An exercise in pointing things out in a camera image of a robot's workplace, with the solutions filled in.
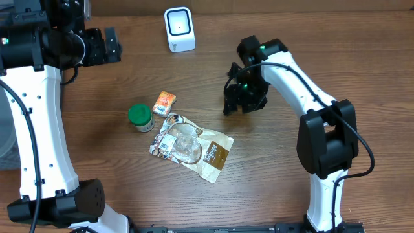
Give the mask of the green lidded jar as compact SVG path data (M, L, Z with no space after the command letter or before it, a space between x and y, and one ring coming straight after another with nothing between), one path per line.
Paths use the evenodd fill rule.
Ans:
M151 131L155 126L153 113L146 104L135 104L128 111L130 123L134 125L139 132L146 133Z

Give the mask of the orange tissue pack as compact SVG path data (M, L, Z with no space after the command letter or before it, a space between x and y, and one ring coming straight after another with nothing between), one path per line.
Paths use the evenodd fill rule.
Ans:
M171 112L171 107L176 101L176 96L166 91L161 91L152 111L162 117L167 117Z

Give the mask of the beige brown snack pouch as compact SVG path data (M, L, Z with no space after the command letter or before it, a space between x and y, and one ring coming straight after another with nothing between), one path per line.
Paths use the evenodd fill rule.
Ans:
M224 133L199 127L185 116L170 113L149 147L149 153L170 160L215 183L234 139Z

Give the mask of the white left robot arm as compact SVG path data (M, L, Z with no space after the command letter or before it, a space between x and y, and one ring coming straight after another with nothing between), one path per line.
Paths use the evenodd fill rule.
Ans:
M84 0L15 1L1 21L1 87L11 108L21 161L20 197L11 221L72 232L132 232L132 221L105 201L100 180L80 181L61 116L61 74L115 63L122 48L113 28L85 28Z

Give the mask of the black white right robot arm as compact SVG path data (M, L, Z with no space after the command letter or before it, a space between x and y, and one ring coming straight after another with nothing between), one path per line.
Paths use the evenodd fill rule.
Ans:
M337 101L321 90L297 65L279 39L260 43L255 36L241 40L242 65L231 64L224 85L224 115L241 109L264 108L274 87L299 118L296 151L310 175L310 203L301 223L276 223L272 232L363 232L362 223L347 223L340 214L343 183L363 177L375 167L371 148L357 132L356 113L349 100ZM367 171L350 174L362 145L370 159Z

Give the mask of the white barcode scanner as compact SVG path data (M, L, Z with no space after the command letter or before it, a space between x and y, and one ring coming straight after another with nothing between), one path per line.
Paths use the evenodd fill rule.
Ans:
M171 52L186 52L196 47L192 15L189 8L169 8L164 12L164 21Z

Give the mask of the dark grey mesh basket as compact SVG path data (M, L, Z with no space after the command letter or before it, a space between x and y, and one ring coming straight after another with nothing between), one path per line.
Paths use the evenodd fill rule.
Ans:
M0 159L1 170L21 168L19 149L10 104L5 90L1 88Z

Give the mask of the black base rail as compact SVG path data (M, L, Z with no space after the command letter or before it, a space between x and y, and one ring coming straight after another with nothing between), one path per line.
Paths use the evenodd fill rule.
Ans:
M312 232L304 223L277 223L274 226L243 226L243 227L133 227L134 233L306 233Z

